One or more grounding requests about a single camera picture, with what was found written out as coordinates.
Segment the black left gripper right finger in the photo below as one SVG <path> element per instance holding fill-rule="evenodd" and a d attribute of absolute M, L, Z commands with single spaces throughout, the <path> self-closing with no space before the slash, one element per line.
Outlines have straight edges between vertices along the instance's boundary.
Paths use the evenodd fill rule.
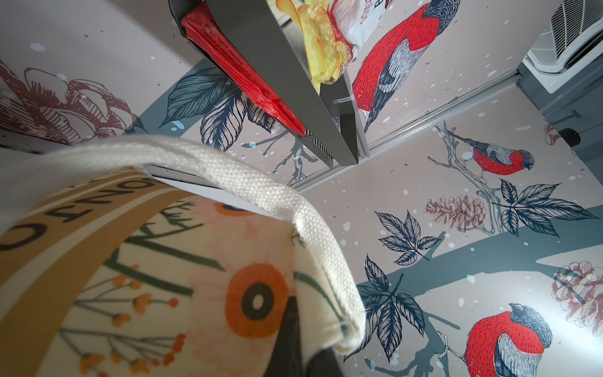
<path fill-rule="evenodd" d="M 328 348 L 317 353 L 306 366 L 306 377 L 344 377 L 335 352 Z"/>

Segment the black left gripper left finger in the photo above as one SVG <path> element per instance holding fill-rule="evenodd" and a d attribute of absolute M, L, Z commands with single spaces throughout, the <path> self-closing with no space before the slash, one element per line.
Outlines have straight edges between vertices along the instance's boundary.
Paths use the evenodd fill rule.
<path fill-rule="evenodd" d="M 264 377 L 300 377 L 304 375 L 300 320 L 297 298 L 287 300 L 275 347 Z"/>

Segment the cream canvas tote bag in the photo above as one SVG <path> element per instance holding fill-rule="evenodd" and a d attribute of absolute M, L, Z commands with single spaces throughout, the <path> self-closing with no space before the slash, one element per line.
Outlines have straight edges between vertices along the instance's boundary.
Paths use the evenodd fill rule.
<path fill-rule="evenodd" d="M 1 166 L 4 376 L 264 376 L 291 296 L 303 376 L 364 342 L 325 220 L 222 152 L 129 136 Z"/>

